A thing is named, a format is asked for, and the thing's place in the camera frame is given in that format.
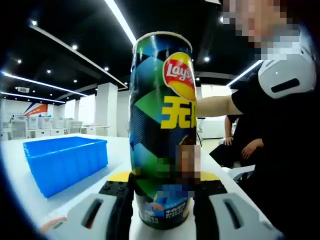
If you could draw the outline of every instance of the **lay's logo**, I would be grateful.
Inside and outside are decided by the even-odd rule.
[[[192,62],[186,53],[176,52],[169,56],[163,65],[163,80],[180,97],[196,101]]]

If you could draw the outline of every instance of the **ceiling light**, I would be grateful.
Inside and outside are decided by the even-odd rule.
[[[69,93],[73,93],[73,94],[78,94],[78,95],[81,95],[81,96],[84,96],[84,97],[88,96],[86,94],[83,94],[83,93],[80,93],[80,92],[76,92],[76,91],[71,91],[71,90],[68,90],[68,89],[65,89],[65,88],[62,88],[62,87],[59,87],[59,86],[46,84],[46,83],[43,83],[43,82],[40,82],[40,81],[30,80],[30,79],[27,79],[27,78],[24,78],[24,77],[20,77],[20,76],[14,76],[14,75],[11,75],[11,74],[6,73],[6,72],[1,72],[1,73],[4,76],[9,77],[9,78],[19,79],[19,80],[26,81],[26,82],[29,82],[29,83],[43,85],[43,86],[46,86],[46,87],[49,87],[49,88],[58,89],[58,90],[69,92]]]
[[[258,66],[260,63],[262,63],[263,60],[257,61],[255,64],[253,64],[251,67],[249,67],[247,70],[245,70],[243,73],[241,73],[239,76],[237,76],[235,79],[233,79],[231,82],[229,82],[226,86],[230,87],[232,84],[234,84],[236,81],[238,81],[240,78],[242,78],[244,75],[249,73],[251,70],[253,70],[256,66]]]
[[[109,8],[111,9],[112,13],[120,23],[122,29],[124,30],[125,34],[128,36],[130,42],[134,46],[137,42],[134,34],[132,33],[128,23],[126,22],[124,16],[122,15],[121,11],[119,10],[117,4],[114,0],[104,0],[106,4],[108,4]]]
[[[36,97],[36,96],[20,95],[20,94],[8,93],[8,92],[3,92],[3,91],[0,91],[0,94],[15,96],[15,97],[22,97],[22,98],[39,99],[39,100],[50,101],[50,102],[61,103],[61,104],[66,103],[65,101],[51,100],[51,99],[46,99],[46,98],[41,98],[41,97]]]

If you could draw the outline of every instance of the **person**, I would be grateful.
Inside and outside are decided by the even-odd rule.
[[[232,124],[237,125],[232,135]],[[227,115],[224,120],[225,140],[210,156],[221,166],[232,168],[235,162],[242,167],[255,165],[262,154],[262,123],[246,115]]]
[[[198,116],[255,114],[268,122],[262,136],[265,154],[241,187],[287,238],[312,238],[310,230],[317,228],[309,216],[315,211],[310,194],[318,180],[306,164],[319,158],[318,129],[310,119],[318,116],[320,102],[315,45],[320,37],[312,22],[312,2],[224,0],[222,4],[224,14],[235,19],[236,29],[268,54],[262,55],[266,60],[244,89],[198,100]],[[287,40],[282,47],[291,49],[281,49],[280,40]]]

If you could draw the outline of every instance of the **black t-shirt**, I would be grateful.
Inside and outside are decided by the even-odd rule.
[[[308,224],[307,214],[312,213],[309,189],[314,191],[319,182],[310,169],[318,168],[319,159],[318,96],[316,89],[273,99],[263,92],[256,74],[250,76],[246,89],[232,95],[244,115],[264,119],[265,154],[256,163],[248,194],[289,236],[307,227],[302,225]]]
[[[248,143],[262,137],[260,120],[253,115],[228,115],[230,122],[233,124],[237,119],[233,139],[242,143],[245,147]]]

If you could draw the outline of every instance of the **yellow pad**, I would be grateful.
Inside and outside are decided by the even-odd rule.
[[[111,177],[108,178],[108,181],[113,181],[113,182],[128,182],[129,179],[129,174],[131,171],[124,171],[121,173],[117,173],[115,175],[112,175]],[[220,180],[216,175],[214,175],[211,172],[207,171],[202,171],[200,175],[201,181],[215,181],[215,180]]]

